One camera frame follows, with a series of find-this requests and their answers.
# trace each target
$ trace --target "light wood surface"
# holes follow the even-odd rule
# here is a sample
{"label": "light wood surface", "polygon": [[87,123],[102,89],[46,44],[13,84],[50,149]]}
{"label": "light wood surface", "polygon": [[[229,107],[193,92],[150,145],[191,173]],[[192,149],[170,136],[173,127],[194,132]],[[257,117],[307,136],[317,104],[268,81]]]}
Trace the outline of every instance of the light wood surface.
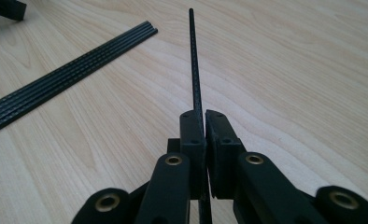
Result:
{"label": "light wood surface", "polygon": [[69,223],[149,180],[192,106],[190,7],[204,109],[298,189],[368,200],[368,0],[22,2],[25,21],[0,17],[0,98],[142,21],[159,33],[0,131],[0,223]]}

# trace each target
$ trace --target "black strip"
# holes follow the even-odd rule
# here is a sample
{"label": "black strip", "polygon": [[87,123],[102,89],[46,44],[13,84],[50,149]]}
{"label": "black strip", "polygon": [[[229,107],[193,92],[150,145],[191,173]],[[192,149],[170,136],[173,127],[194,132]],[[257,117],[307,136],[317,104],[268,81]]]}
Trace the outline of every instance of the black strip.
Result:
{"label": "black strip", "polygon": [[[199,128],[202,135],[205,136],[204,131],[204,120],[202,111],[202,97],[201,97],[201,81],[199,78],[199,68],[198,68],[198,56],[196,49],[196,33],[195,33],[195,19],[193,17],[193,9],[190,8],[190,40],[191,40],[191,70],[192,70],[192,96],[193,96],[193,110],[195,111],[196,117],[198,119]],[[201,199],[198,201],[199,209],[199,223],[201,224],[211,224],[213,223],[211,217],[211,207],[210,207],[210,193],[208,184],[207,169],[202,177],[203,180],[203,190]]]}
{"label": "black strip", "polygon": [[145,21],[104,45],[0,99],[0,129],[158,32]]}

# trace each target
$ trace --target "round hole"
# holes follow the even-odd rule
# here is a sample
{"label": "round hole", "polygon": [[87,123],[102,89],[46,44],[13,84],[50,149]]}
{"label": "round hole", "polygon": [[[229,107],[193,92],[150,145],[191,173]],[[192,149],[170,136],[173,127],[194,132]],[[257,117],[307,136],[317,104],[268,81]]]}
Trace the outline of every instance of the round hole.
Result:
{"label": "round hole", "polygon": [[168,165],[179,165],[183,162],[183,160],[178,156],[170,156],[170,157],[166,158],[165,162]]}
{"label": "round hole", "polygon": [[120,203],[120,196],[116,193],[108,193],[100,197],[94,206],[99,212],[109,212]]}
{"label": "round hole", "polygon": [[330,193],[330,199],[335,204],[346,209],[354,210],[359,207],[359,203],[356,201],[356,199],[344,192],[333,191]]}
{"label": "round hole", "polygon": [[251,164],[255,164],[255,165],[258,165],[258,164],[262,164],[263,163],[263,159],[259,156],[256,156],[256,155],[248,155],[246,156],[246,161],[248,163],[251,163]]}
{"label": "round hole", "polygon": [[232,139],[231,138],[224,138],[222,139],[222,143],[232,143]]}

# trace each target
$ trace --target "wooden table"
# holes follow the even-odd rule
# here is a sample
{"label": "wooden table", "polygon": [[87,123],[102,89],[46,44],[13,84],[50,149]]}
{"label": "wooden table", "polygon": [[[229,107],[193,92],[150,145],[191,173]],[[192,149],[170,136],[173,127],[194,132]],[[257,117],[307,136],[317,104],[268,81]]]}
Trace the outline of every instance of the wooden table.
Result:
{"label": "wooden table", "polygon": [[0,17],[0,98],[142,21],[159,33],[0,131],[0,223],[69,223],[149,180],[192,107],[190,7],[204,109],[298,189],[368,200],[368,0],[22,2],[25,21]]}

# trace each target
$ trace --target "black bracket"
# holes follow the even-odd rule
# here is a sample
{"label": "black bracket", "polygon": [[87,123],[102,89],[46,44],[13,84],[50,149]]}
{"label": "black bracket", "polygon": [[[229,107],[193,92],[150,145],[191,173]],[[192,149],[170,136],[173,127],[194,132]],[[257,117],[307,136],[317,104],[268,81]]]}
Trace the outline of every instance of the black bracket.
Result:
{"label": "black bracket", "polygon": [[0,16],[14,21],[22,21],[26,4],[15,0],[0,0]]}
{"label": "black bracket", "polygon": [[212,195],[234,200],[239,224],[368,223],[368,202],[357,193],[336,186],[319,189],[316,197],[302,193],[268,157],[246,151],[225,115],[206,111],[206,145],[187,129],[191,116],[191,111],[180,116],[183,138],[169,139],[148,183],[131,194],[122,189],[96,192],[73,224],[189,223],[190,200],[200,200],[203,190],[198,182],[203,181],[202,146]]}

